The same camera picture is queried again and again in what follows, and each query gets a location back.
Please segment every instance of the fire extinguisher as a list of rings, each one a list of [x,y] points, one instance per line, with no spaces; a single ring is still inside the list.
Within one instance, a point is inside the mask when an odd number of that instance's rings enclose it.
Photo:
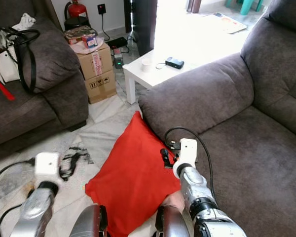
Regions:
[[[87,8],[85,5],[78,3],[78,0],[70,1],[65,6],[65,19],[68,19],[67,12],[70,17],[86,17],[88,18]]]

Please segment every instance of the wall socket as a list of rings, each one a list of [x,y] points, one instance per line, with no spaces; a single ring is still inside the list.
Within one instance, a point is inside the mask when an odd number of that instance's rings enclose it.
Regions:
[[[106,13],[107,10],[105,9],[105,4],[99,4],[98,5],[98,11],[99,11],[99,15],[102,15],[102,14]]]

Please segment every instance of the teal chair leg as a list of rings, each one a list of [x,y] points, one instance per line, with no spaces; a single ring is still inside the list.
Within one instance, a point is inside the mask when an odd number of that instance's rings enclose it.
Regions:
[[[231,2],[232,2],[232,0],[227,0],[225,6],[230,7]]]
[[[263,3],[263,0],[260,0],[259,3],[258,3],[258,6],[256,8],[256,11],[260,11],[261,10],[262,3]]]
[[[242,7],[241,7],[241,10],[240,10],[241,15],[247,15],[248,14],[253,1],[254,0],[244,0],[243,1]]]

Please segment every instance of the red pillow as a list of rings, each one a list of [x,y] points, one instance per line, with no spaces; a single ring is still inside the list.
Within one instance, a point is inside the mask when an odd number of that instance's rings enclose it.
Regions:
[[[85,193],[107,209],[112,237],[127,237],[180,189],[172,170],[163,167],[162,148],[136,112],[100,172],[86,184]]]

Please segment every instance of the white cup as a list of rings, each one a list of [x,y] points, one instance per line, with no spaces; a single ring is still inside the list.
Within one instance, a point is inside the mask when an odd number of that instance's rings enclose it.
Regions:
[[[148,72],[148,71],[151,69],[151,64],[152,64],[151,59],[149,59],[149,58],[144,58],[144,59],[142,60],[141,70],[142,70],[143,72]]]

